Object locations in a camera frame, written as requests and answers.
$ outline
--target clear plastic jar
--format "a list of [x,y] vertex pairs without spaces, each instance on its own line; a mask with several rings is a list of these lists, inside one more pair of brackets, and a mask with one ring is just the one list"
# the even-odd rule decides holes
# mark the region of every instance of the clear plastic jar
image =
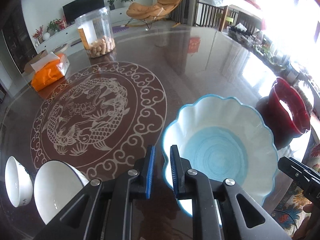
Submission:
[[115,48],[110,11],[101,8],[76,19],[82,44],[89,57],[103,56]]

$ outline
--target metal screw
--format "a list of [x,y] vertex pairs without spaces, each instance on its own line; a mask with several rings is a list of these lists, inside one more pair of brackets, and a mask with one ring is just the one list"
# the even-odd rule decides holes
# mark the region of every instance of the metal screw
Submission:
[[198,174],[198,171],[195,170],[195,169],[190,169],[190,170],[188,170],[187,172],[188,172],[188,174],[191,175],[191,176],[194,176],[194,175],[197,175],[197,174]]
[[100,184],[99,179],[93,179],[90,181],[91,186],[98,186]]
[[138,171],[137,171],[137,170],[128,170],[128,174],[129,174],[130,176],[135,176],[135,175],[138,174]]
[[226,179],[226,184],[228,186],[233,186],[236,182],[233,179]]

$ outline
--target bowl rim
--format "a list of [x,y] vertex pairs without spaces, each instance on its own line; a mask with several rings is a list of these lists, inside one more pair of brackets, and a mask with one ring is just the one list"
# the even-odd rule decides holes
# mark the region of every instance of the bowl rim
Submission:
[[[165,176],[165,170],[166,170],[167,166],[169,165],[169,158],[168,158],[168,156],[166,155],[165,150],[164,150],[164,136],[166,135],[167,130],[168,130],[172,125],[174,125],[174,124],[178,121],[180,112],[182,111],[183,108],[185,108],[185,107],[187,107],[187,106],[195,106],[195,105],[196,105],[197,103],[199,103],[202,99],[207,98],[207,97],[216,97],[216,98],[219,98],[219,99],[222,99],[222,100],[234,99],[234,100],[236,100],[241,106],[245,106],[245,107],[251,108],[251,109],[260,117],[260,120],[261,120],[261,122],[262,122],[262,125],[263,125],[263,126],[269,131],[269,133],[271,134],[271,139],[272,139],[272,140],[271,140],[271,141],[272,141],[271,146],[273,146],[273,148],[274,148],[274,150],[275,150],[275,155],[276,155],[277,162],[279,161],[278,152],[277,152],[277,149],[276,149],[276,146],[275,146],[275,143],[274,143],[273,133],[272,133],[271,129],[270,129],[268,126],[265,125],[264,120],[263,120],[261,114],[260,114],[253,106],[250,106],[250,105],[246,105],[246,104],[241,103],[241,102],[239,101],[239,99],[236,98],[236,97],[226,97],[226,98],[224,98],[224,97],[221,97],[221,96],[215,95],[215,94],[206,94],[206,95],[201,96],[200,98],[198,98],[198,99],[197,99],[194,103],[192,103],[192,104],[185,104],[185,105],[183,105],[183,106],[178,110],[176,119],[173,120],[171,123],[169,123],[169,125],[165,128],[164,132],[163,132],[162,135],[161,135],[161,150],[162,150],[162,155],[164,156],[164,165],[163,165],[163,167],[162,167],[162,177],[163,177],[164,182],[167,184],[167,186],[168,186],[169,188],[171,188],[172,190],[173,190],[173,187],[169,184],[169,182],[168,182],[168,180],[166,179],[166,176]],[[271,189],[271,191],[270,191],[267,195],[265,195],[265,196],[263,197],[261,206],[264,204],[264,201],[266,200],[266,198],[267,198],[267,197],[274,191],[274,189],[275,189],[275,186],[276,186],[276,184],[275,184],[276,174],[277,174],[277,168],[275,169],[275,173],[274,173],[273,176],[272,176],[272,189]],[[188,216],[192,217],[192,215],[189,214],[189,213],[184,209],[184,207],[182,206],[181,202],[180,202],[178,199],[176,199],[176,201],[177,201],[179,207],[181,208],[181,210],[182,210],[185,214],[187,214]]]
[[[66,162],[64,162],[64,161],[57,160],[57,159],[48,160],[47,162],[42,163],[42,165],[40,166],[40,168],[37,170],[37,173],[36,173],[36,177],[35,177],[35,181],[34,181],[34,185],[33,185],[34,188],[35,188],[35,184],[36,184],[36,178],[37,178],[37,175],[38,175],[38,171],[42,168],[42,166],[44,166],[46,163],[49,163],[49,162],[58,162],[58,163],[62,163],[62,164],[64,164],[65,166],[67,166],[68,169],[70,169],[70,170],[75,174],[75,176],[76,176],[77,179],[79,180],[82,188],[84,188],[84,185],[83,185],[81,179],[79,178],[78,174],[70,167],[70,166],[72,166],[72,165],[71,165],[71,164],[68,164],[68,163],[66,163]],[[36,204],[36,208],[37,208],[38,214],[39,214],[39,216],[41,217],[41,220],[47,225],[53,218],[52,218],[51,220],[49,220],[47,223],[44,221],[44,219],[42,218],[42,216],[41,216],[41,214],[40,214],[40,212],[39,212],[39,209],[38,209],[39,203],[38,203],[38,197],[37,197],[37,200],[36,200],[36,197],[35,197],[35,190],[33,191],[33,197],[34,197],[34,199],[35,199],[35,204]]]
[[[292,86],[291,86],[284,78],[282,78],[282,77],[276,77],[276,83],[272,86],[272,90],[273,90],[273,92],[274,92],[274,94],[275,94],[276,99],[278,100],[278,102],[280,101],[280,98],[279,98],[278,93],[277,93],[277,91],[276,91],[276,85],[280,85],[279,82],[278,82],[278,79],[280,79],[280,80],[282,80],[282,82],[286,83],[286,84],[289,86],[289,88],[290,88],[291,90],[293,90],[293,91],[298,95],[298,98],[300,98],[300,102],[302,102],[302,104],[303,104],[304,111],[305,111],[305,113],[308,115],[308,111],[307,111],[306,104],[304,103],[301,95],[298,93],[298,91],[297,91],[294,87],[292,87]],[[284,112],[284,114],[285,114],[285,116],[286,116],[286,118],[287,118],[288,120],[291,119],[287,111],[283,111],[283,112]],[[305,134],[306,132],[308,132],[308,131],[311,129],[310,121],[309,121],[309,123],[308,123],[309,125],[308,125],[307,129],[305,129],[304,132],[301,132],[301,131],[300,131],[300,129],[297,127],[297,125],[295,124],[295,122],[294,122],[293,120],[291,121],[291,123],[293,124],[295,130],[296,130],[300,135]]]
[[[7,179],[5,179],[9,173],[7,171],[7,166],[9,165],[9,161],[11,162],[11,160],[14,160],[14,168],[15,168],[15,171],[16,171],[16,175],[18,177],[18,190],[19,190],[19,196],[18,196],[18,204],[16,205],[16,203],[13,204],[12,202],[12,197],[9,197],[9,194],[8,194],[8,190],[7,190],[7,186],[9,185],[10,182],[8,182]],[[19,171],[18,171],[18,165],[17,165],[17,159],[14,157],[14,156],[10,156],[8,159],[7,159],[7,162],[5,164],[5,168],[4,168],[4,184],[5,184],[5,190],[7,192],[7,196],[12,204],[12,206],[14,207],[19,207],[19,204],[20,204],[20,200],[21,200],[21,186],[20,186],[20,182],[19,182]]]

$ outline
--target cardboard box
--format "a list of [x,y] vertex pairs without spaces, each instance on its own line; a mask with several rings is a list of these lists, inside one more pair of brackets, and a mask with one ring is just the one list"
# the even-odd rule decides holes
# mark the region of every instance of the cardboard box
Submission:
[[41,51],[37,56],[35,56],[32,60],[30,60],[24,67],[24,71],[28,74],[32,73],[34,70],[31,67],[31,64],[36,63],[39,59],[48,55],[46,50]]

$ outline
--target white cabinet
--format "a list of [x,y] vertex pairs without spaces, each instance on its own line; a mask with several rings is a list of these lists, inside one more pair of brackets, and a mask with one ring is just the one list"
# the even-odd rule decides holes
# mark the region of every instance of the white cabinet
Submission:
[[[119,8],[110,12],[112,26],[125,24],[129,21],[130,17],[126,14],[127,9],[128,8]],[[39,54],[45,49],[47,52],[51,52],[62,44],[72,43],[78,39],[80,39],[80,36],[76,25],[73,24],[51,36],[48,40],[42,42],[38,47],[36,47],[36,52]]]

